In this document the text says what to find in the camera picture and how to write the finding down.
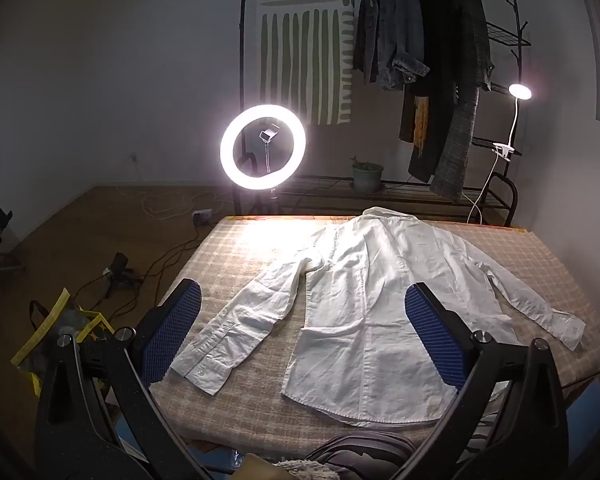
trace yellow bag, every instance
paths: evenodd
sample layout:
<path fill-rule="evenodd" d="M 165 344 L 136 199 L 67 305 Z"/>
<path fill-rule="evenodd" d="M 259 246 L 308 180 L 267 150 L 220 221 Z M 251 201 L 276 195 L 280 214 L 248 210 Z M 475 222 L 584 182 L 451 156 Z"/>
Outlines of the yellow bag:
<path fill-rule="evenodd" d="M 14 355 L 11 364 L 29 375 L 34 393 L 40 396 L 48 358 L 61 335 L 71 334 L 76 342 L 81 343 L 86 338 L 105 339 L 114 330 L 100 312 L 81 309 L 66 289 L 60 294 L 51 312 L 47 312 L 37 301 L 31 301 L 30 316 L 34 309 L 38 309 L 45 320 Z"/>

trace potted plant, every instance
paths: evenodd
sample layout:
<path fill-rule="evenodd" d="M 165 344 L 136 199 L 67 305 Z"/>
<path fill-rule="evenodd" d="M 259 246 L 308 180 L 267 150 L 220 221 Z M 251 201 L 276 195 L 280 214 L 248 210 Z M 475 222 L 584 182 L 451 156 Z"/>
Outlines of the potted plant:
<path fill-rule="evenodd" d="M 375 193 L 382 187 L 380 177 L 384 168 L 373 162 L 360 162 L 355 156 L 351 159 L 353 189 L 360 193 Z"/>

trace mattress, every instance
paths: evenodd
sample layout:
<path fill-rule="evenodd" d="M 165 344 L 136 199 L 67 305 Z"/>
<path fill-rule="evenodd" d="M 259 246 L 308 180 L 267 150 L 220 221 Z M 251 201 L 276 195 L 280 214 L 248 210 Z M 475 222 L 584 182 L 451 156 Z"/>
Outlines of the mattress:
<path fill-rule="evenodd" d="M 181 346 L 200 332 L 227 302 L 272 262 L 290 240 L 326 224 L 351 217 L 228 217 L 206 237 L 180 271 L 165 297 L 180 280 L 196 280 L 203 292 L 202 310 Z M 557 310 L 571 312 L 586 324 L 580 345 L 571 352 L 557 339 L 513 309 L 497 292 L 502 310 L 514 321 L 522 344 L 547 339 L 560 382 L 584 378 L 600 368 L 600 318 L 563 264 L 531 232 L 454 222 L 430 222 L 483 250 L 523 280 Z M 272 332 L 232 370 L 227 382 L 210 396 L 169 370 L 151 386 L 152 394 L 171 427 L 185 439 L 208 440 L 272 457 L 298 457 L 356 428 L 337 422 L 282 396 L 280 387 L 299 330 L 304 326 L 305 285 L 299 285 L 293 309 Z M 433 424 L 397 433 L 421 443 Z"/>

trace black coat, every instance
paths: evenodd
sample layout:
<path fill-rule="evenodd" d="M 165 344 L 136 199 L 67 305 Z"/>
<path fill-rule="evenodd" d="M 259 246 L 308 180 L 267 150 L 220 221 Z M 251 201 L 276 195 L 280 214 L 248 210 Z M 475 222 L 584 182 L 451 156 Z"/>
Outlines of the black coat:
<path fill-rule="evenodd" d="M 429 120 L 422 152 L 413 147 L 409 173 L 428 182 L 436 171 L 445 147 L 456 101 L 456 60 L 458 58 L 458 20 L 452 0 L 420 0 L 424 28 L 426 76 L 407 86 L 400 138 L 413 139 L 413 97 L 429 98 Z"/>

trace shirt cuff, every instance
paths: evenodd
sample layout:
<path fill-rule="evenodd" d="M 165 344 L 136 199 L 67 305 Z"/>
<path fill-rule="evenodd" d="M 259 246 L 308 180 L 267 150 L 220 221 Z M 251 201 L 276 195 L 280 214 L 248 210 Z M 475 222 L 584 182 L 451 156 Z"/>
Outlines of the shirt cuff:
<path fill-rule="evenodd" d="M 234 324 L 234 322 L 224 322 L 210 335 L 201 335 L 202 332 L 198 334 L 182 352 L 176 355 L 171 363 L 171 368 L 181 376 L 186 377 L 218 345 Z"/>
<path fill-rule="evenodd" d="M 189 373 L 182 376 L 199 387 L 203 392 L 215 395 L 226 382 L 231 370 L 231 367 L 223 365 L 219 361 L 206 358 L 194 366 Z"/>
<path fill-rule="evenodd" d="M 586 323 L 568 312 L 554 310 L 553 314 L 552 326 L 548 332 L 562 341 L 569 350 L 574 351 L 582 339 Z"/>

